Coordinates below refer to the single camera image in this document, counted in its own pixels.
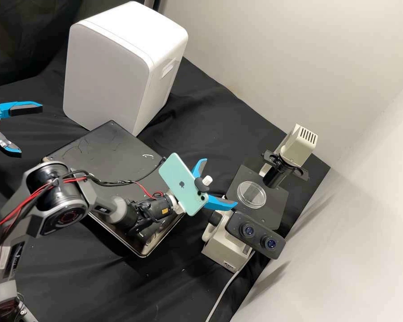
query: black wire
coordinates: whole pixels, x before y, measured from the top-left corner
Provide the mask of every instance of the black wire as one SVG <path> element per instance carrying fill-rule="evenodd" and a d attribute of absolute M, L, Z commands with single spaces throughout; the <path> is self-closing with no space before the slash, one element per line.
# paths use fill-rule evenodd
<path fill-rule="evenodd" d="M 158 169 L 158 167 L 160 165 L 162 165 L 162 163 L 166 160 L 165 157 L 162 157 L 161 160 L 159 161 L 159 163 L 147 174 L 145 174 L 143 177 L 137 179 L 137 180 L 118 180 L 115 182 L 107 182 L 107 181 L 101 181 L 100 179 L 98 179 L 97 177 L 95 177 L 92 174 L 87 174 L 87 179 L 91 179 L 95 184 L 99 185 L 99 186 L 105 186 L 105 187 L 115 187 L 115 186 L 128 186 L 130 184 L 136 183 L 138 181 L 141 181 L 143 179 L 145 179 L 147 176 L 149 176 L 151 173 L 153 173 L 156 169 Z"/>

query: black fabric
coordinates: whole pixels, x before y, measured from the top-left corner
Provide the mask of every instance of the black fabric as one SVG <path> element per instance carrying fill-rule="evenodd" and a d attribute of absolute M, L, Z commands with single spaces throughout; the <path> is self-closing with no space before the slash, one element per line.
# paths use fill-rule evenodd
<path fill-rule="evenodd" d="M 81 0 L 0 0 L 0 85 L 37 75 L 66 39 Z"/>
<path fill-rule="evenodd" d="M 84 135 L 62 111 L 64 51 L 38 76 L 0 87 L 0 102 L 33 100 L 42 114 L 3 120 L 0 130 L 23 151 L 22 159 L 0 152 L 0 208 L 19 186 L 22 173 L 41 158 Z M 226 88 L 183 60 L 166 106 L 139 138 L 162 155 L 177 152 L 188 164 L 202 157 L 212 190 L 226 191 L 241 163 L 259 166 L 285 133 Z M 329 167 L 311 156 L 309 182 L 289 178 L 280 232 L 294 223 Z M 26 248 L 17 285 L 42 321 L 204 321 L 231 273 L 200 253 L 210 211 L 185 216 L 147 258 L 112 253 L 77 224 Z M 267 258 L 255 254 L 231 284 L 212 321 L 229 321 Z"/>

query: petri dish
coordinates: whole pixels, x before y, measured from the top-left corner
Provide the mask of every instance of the petri dish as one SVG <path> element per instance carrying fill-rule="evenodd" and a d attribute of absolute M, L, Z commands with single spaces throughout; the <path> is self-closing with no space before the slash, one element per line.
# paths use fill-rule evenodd
<path fill-rule="evenodd" d="M 267 200 L 264 189 L 252 181 L 244 181 L 237 187 L 237 198 L 245 206 L 252 209 L 261 208 Z"/>

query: metal plate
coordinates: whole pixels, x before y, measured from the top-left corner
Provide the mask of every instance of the metal plate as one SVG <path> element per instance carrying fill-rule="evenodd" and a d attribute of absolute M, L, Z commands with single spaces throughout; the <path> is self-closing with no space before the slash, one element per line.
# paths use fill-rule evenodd
<path fill-rule="evenodd" d="M 151 171 L 161 156 L 143 144 L 114 121 L 109 121 L 87 135 L 48 155 L 44 161 L 61 161 L 72 169 L 85 169 L 102 181 L 120 179 L 135 180 Z M 166 192 L 168 187 L 155 170 L 141 184 L 151 193 Z M 147 197 L 136 185 L 122 187 L 101 187 L 93 185 L 97 194 L 103 197 L 119 195 L 132 200 Z M 162 241 L 182 218 L 181 215 L 166 217 L 161 223 L 154 223 L 138 235 L 128 237 L 114 226 L 103 222 L 97 215 L 91 218 L 116 240 L 132 250 L 137 256 L 145 257 Z"/>
<path fill-rule="evenodd" d="M 260 185 L 266 192 L 266 204 L 259 209 L 249 208 L 239 203 L 235 209 L 247 214 L 257 220 L 260 224 L 270 228 L 277 229 L 281 223 L 282 214 L 288 199 L 288 191 L 281 187 L 271 189 L 267 187 L 263 178 L 250 168 L 241 165 L 233 178 L 232 184 L 227 191 L 227 199 L 239 200 L 237 197 L 237 187 L 244 181 L 252 181 Z"/>

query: microscope base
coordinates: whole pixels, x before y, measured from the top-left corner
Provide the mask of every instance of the microscope base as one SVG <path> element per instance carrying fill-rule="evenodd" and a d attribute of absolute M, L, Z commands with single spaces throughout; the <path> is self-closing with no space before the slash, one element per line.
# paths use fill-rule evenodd
<path fill-rule="evenodd" d="M 201 251 L 219 265 L 235 273 L 246 262 L 252 248 L 232 236 L 225 230 L 225 226 L 233 214 L 233 211 L 217 211 L 223 217 L 218 226 L 208 224 L 202 240 L 206 243 Z"/>

